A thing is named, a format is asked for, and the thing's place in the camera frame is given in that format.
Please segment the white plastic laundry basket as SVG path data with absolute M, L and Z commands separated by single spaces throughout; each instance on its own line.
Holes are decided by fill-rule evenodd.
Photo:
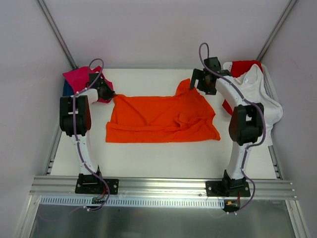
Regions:
M 273 81 L 271 79 L 271 76 L 269 74 L 269 71 L 267 67 L 261 63 L 262 69 L 263 69 L 263 75 L 264 75 L 264 89 L 266 94 L 273 100 L 279 103 L 278 95 L 276 93 Z M 222 65 L 223 69 L 227 69 L 231 72 L 232 69 L 232 62 L 225 62 Z

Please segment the orange t shirt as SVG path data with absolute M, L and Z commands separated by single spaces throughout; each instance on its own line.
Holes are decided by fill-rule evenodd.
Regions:
M 181 81 L 173 96 L 114 97 L 106 124 L 107 143 L 170 143 L 221 139 L 216 115 L 190 80 Z

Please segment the metal frame post left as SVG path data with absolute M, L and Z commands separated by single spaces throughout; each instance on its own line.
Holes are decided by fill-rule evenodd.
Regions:
M 58 28 L 58 25 L 56 24 L 53 15 L 51 14 L 51 11 L 49 10 L 46 2 L 44 0 L 36 0 L 39 9 L 41 10 L 42 14 L 44 15 L 44 18 L 46 19 L 52 33 L 54 34 L 66 60 L 68 61 L 70 67 L 72 69 L 76 69 L 77 68 L 77 64 Z

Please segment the pink t shirt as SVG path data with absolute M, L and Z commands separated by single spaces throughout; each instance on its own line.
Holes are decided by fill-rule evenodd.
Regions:
M 64 80 L 66 80 L 71 85 L 74 91 L 74 95 L 76 93 L 80 93 L 80 96 L 87 96 L 89 104 L 92 104 L 94 102 L 109 103 L 110 101 L 104 101 L 102 99 L 101 100 L 99 99 L 96 89 L 87 88 L 87 82 L 89 81 L 88 74 L 98 73 L 99 75 L 102 74 L 104 76 L 104 74 L 102 73 L 102 70 L 103 69 L 101 66 L 97 66 L 93 69 L 91 69 L 88 66 L 83 66 L 75 70 L 65 72 L 62 75 L 64 77 Z M 108 81 L 106 78 L 105 80 L 110 85 L 111 89 L 114 90 L 112 82 Z

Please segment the white tank top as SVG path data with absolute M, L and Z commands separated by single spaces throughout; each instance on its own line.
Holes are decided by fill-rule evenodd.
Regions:
M 266 93 L 264 88 L 264 74 L 260 67 L 254 64 L 241 76 L 231 76 L 230 79 L 248 101 L 262 103 L 264 106 L 266 136 L 263 144 L 271 146 L 273 144 L 271 131 L 274 124 L 281 120 L 283 109 L 277 101 L 270 98 Z

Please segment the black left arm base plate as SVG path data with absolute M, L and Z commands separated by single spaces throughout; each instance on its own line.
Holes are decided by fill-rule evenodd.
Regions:
M 104 181 L 107 183 L 109 190 L 107 190 L 105 184 L 93 175 L 80 174 L 77 179 L 75 193 L 76 194 L 105 194 L 117 195 L 119 188 L 119 180 L 113 178 L 106 178 Z

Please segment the dark blue t shirt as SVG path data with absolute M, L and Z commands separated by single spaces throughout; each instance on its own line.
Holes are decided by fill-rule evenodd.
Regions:
M 73 91 L 71 85 L 66 80 L 64 80 L 62 95 L 63 96 L 72 96 L 72 95 L 74 95 L 74 91 Z

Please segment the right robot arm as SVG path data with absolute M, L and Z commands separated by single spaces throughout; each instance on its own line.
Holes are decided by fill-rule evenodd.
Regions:
M 190 89 L 197 88 L 208 95 L 220 93 L 233 108 L 228 128 L 233 142 L 230 161 L 221 180 L 206 182 L 207 196 L 249 197 L 251 180 L 244 170 L 250 149 L 262 144 L 258 138 L 266 135 L 264 107 L 246 99 L 217 57 L 202 60 L 202 65 L 202 70 L 193 70 Z

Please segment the aluminium mounting rail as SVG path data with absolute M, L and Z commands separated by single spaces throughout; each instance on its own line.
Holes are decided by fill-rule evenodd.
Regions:
M 212 179 L 185 178 L 117 178 L 108 184 L 113 195 L 144 198 L 224 198 L 211 190 L 207 181 Z M 291 181 L 280 179 L 256 179 L 249 184 L 247 193 L 254 193 L 257 200 L 297 200 L 297 192 Z M 36 176 L 30 195 L 74 195 L 77 177 Z

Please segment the metal frame post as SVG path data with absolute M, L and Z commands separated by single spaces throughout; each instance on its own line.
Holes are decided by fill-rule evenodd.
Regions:
M 262 61 L 265 55 L 267 54 L 269 48 L 271 47 L 274 39 L 278 35 L 279 31 L 283 27 L 284 23 L 288 19 L 289 15 L 294 10 L 298 0 L 289 0 L 286 7 L 284 8 L 283 12 L 281 13 L 280 17 L 278 18 L 276 24 L 274 25 L 273 29 L 271 30 L 269 36 L 267 37 L 263 47 L 261 48 L 256 60 Z
M 68 61 L 70 67 L 72 69 L 76 69 L 77 68 L 77 64 L 58 28 L 58 25 L 56 24 L 53 15 L 51 14 L 51 11 L 49 10 L 46 2 L 44 0 L 36 0 L 39 9 L 41 10 L 42 14 L 44 15 L 44 18 L 46 19 L 52 33 L 54 34 L 66 60 Z

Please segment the red t shirt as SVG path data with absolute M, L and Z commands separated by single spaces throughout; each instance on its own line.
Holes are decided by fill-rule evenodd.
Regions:
M 240 61 L 233 61 L 232 62 L 232 67 L 231 67 L 231 74 L 233 77 L 240 77 L 247 71 L 251 69 L 251 67 L 256 64 L 261 72 L 263 72 L 262 65 L 259 61 L 256 60 L 240 60 Z M 222 107 L 230 114 L 233 115 L 233 110 L 228 104 L 226 100 L 223 101 Z

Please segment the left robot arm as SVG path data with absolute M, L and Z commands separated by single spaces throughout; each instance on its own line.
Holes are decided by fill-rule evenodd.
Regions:
M 90 105 L 99 99 L 109 100 L 115 96 L 102 73 L 90 73 L 84 89 L 72 96 L 62 96 L 59 101 L 59 126 L 70 137 L 80 163 L 75 193 L 118 193 L 119 180 L 102 178 L 90 144 L 92 127 Z

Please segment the metal frame post right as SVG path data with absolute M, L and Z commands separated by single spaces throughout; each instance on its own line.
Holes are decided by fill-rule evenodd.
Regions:
M 262 61 L 265 55 L 267 54 L 269 48 L 271 47 L 274 39 L 278 35 L 279 31 L 283 27 L 284 23 L 288 19 L 289 15 L 294 10 L 298 0 L 289 0 L 286 7 L 284 8 L 283 12 L 281 13 L 280 17 L 278 18 L 276 24 L 274 25 L 273 29 L 271 30 L 269 36 L 267 37 L 263 47 L 261 48 L 256 60 Z

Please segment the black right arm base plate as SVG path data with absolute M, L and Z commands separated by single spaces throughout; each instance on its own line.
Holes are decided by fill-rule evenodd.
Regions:
M 234 187 L 224 185 L 222 181 L 206 181 L 206 193 L 208 197 L 250 197 L 249 184 L 244 181 L 242 184 Z

